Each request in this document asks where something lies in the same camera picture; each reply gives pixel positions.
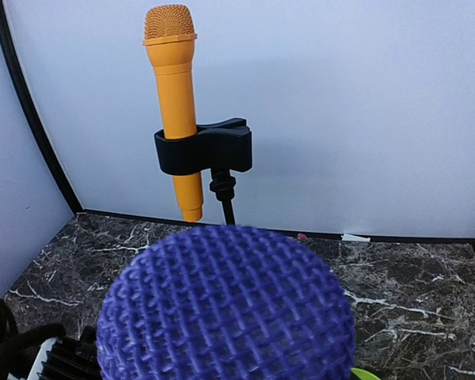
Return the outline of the black round-base stand orange mic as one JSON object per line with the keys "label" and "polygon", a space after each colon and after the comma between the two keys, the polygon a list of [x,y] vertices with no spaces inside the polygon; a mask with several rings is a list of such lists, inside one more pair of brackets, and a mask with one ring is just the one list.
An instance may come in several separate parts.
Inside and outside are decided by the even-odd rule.
{"label": "black round-base stand orange mic", "polygon": [[244,173],[253,166],[252,132],[247,121],[233,118],[220,123],[198,124],[193,136],[167,139],[154,134],[160,169],[173,177],[177,203],[183,219],[198,222],[203,216],[201,173],[211,171],[210,190],[222,204],[227,225],[235,224],[232,199],[233,171]]}

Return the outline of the purple microphone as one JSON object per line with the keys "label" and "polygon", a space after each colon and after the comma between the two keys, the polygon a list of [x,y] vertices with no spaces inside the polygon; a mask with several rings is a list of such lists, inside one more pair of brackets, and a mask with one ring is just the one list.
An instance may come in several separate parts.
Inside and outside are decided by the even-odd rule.
{"label": "purple microphone", "polygon": [[195,227],[136,255],[104,297],[105,379],[348,379],[355,322],[330,267],[249,226]]}

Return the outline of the orange microphone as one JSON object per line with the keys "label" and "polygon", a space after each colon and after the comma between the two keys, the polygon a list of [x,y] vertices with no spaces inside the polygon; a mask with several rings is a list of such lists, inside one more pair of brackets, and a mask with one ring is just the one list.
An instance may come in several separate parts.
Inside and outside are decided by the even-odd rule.
{"label": "orange microphone", "polygon": [[197,132],[192,85],[196,38],[187,6],[156,6],[146,13],[143,45],[156,76],[166,139],[184,139]]}

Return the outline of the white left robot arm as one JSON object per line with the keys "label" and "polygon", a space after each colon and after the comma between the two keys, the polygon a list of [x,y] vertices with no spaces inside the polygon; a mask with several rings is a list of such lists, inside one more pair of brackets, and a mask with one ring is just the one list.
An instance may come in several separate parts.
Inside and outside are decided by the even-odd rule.
{"label": "white left robot arm", "polygon": [[65,334],[66,330],[60,323],[41,325],[19,333],[14,315],[0,298],[0,379],[26,379],[40,345]]}

